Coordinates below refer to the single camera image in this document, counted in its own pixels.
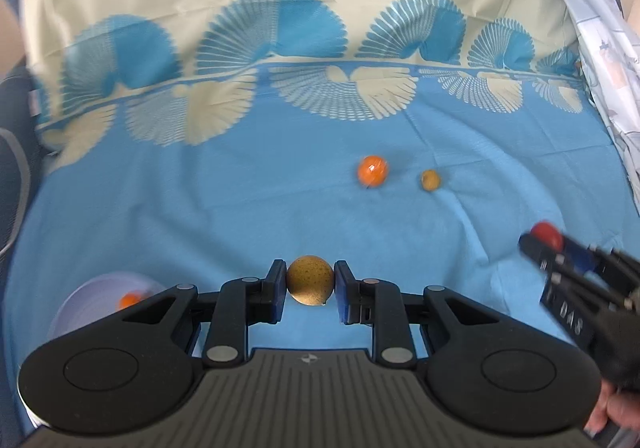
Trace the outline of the person right hand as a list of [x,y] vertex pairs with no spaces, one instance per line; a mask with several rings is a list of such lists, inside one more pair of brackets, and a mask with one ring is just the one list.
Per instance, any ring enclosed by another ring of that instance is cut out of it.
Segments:
[[604,429],[608,421],[620,428],[638,432],[640,399],[638,394],[623,392],[612,383],[603,380],[598,401],[589,416],[585,430],[589,434],[597,434]]

